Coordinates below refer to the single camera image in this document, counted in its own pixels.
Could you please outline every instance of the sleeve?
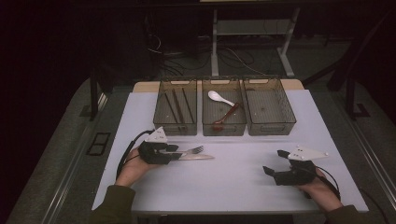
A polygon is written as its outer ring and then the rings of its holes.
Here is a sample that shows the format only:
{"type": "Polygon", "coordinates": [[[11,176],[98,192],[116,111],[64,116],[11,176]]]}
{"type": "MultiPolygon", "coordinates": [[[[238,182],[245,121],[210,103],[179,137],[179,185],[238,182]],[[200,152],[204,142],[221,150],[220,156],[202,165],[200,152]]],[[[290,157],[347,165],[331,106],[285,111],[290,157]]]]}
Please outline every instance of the sleeve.
{"type": "Polygon", "coordinates": [[[367,224],[367,221],[353,205],[335,209],[326,214],[326,217],[330,224],[367,224]]]}
{"type": "Polygon", "coordinates": [[[105,198],[90,214],[89,223],[131,223],[134,190],[123,186],[109,186],[105,198]]]}

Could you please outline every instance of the brown spoon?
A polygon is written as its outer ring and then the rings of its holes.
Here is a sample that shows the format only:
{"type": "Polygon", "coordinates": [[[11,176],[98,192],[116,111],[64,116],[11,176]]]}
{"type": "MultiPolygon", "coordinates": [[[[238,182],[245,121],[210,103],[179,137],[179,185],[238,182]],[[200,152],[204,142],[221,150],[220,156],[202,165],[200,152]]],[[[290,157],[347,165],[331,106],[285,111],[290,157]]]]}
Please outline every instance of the brown spoon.
{"type": "Polygon", "coordinates": [[[231,116],[231,114],[238,108],[238,106],[239,106],[239,103],[235,103],[233,105],[233,107],[231,107],[231,109],[227,112],[227,114],[224,115],[224,117],[222,117],[219,120],[214,121],[213,125],[212,125],[213,131],[216,131],[216,132],[222,131],[223,130],[222,123],[224,122],[224,120],[226,120],[228,117],[231,116]]]}

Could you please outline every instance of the translucent brown bin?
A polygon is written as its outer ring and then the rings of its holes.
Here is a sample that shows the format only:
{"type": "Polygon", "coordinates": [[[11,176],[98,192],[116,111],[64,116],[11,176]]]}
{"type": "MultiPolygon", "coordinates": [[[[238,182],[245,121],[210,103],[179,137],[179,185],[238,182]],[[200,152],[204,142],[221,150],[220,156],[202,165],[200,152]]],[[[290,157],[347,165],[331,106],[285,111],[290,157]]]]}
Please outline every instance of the translucent brown bin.
{"type": "Polygon", "coordinates": [[[153,122],[166,135],[197,134],[196,77],[162,78],[153,122]]]}
{"type": "Polygon", "coordinates": [[[241,136],[247,124],[241,85],[238,77],[203,77],[202,123],[204,136],[241,136]],[[207,95],[216,91],[220,96],[240,106],[222,124],[214,124],[232,108],[230,105],[213,101],[207,95]]]}
{"type": "Polygon", "coordinates": [[[243,77],[249,135],[288,135],[296,118],[277,77],[243,77]]]}

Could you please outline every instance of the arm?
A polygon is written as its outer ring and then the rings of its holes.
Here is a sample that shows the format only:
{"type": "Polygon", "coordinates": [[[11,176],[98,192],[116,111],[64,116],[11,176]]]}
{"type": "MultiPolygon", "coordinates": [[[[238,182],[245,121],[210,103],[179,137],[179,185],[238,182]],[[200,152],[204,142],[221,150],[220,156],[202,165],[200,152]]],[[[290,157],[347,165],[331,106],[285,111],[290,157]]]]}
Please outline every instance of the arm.
{"type": "MultiPolygon", "coordinates": [[[[325,176],[318,168],[317,174],[325,176]]],[[[344,206],[335,194],[319,178],[311,183],[297,186],[298,189],[308,193],[318,207],[325,212],[331,224],[366,224],[367,221],[356,210],[355,206],[344,206]]]]}
{"type": "Polygon", "coordinates": [[[137,148],[131,150],[116,183],[107,188],[102,204],[91,212],[89,223],[131,223],[131,206],[135,195],[131,186],[150,169],[158,166],[145,163],[138,155],[137,148]]]}

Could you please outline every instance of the desk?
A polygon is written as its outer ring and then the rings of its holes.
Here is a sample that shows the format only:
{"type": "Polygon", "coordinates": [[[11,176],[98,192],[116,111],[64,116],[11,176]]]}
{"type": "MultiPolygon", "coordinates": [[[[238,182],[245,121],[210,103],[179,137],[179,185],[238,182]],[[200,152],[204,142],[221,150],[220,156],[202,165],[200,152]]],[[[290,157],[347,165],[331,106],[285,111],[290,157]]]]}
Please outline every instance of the desk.
{"type": "MultiPolygon", "coordinates": [[[[277,186],[264,173],[266,165],[276,171],[289,170],[288,160],[276,151],[293,150],[297,145],[330,153],[315,164],[329,171],[337,180],[344,204],[354,204],[368,211],[348,169],[346,168],[309,91],[302,90],[298,80],[286,90],[297,118],[290,135],[216,137],[203,136],[201,111],[198,110],[196,136],[169,136],[170,144],[180,149],[204,146],[209,161],[171,161],[150,171],[133,185],[137,194],[132,212],[150,214],[294,214],[317,212],[311,200],[294,187],[277,186]]],[[[92,209],[96,208],[115,181],[117,165],[130,141],[139,133],[154,128],[152,123],[157,83],[138,83],[126,103],[120,126],[104,170],[92,209]]],[[[198,92],[198,108],[201,108],[198,92]]]]}

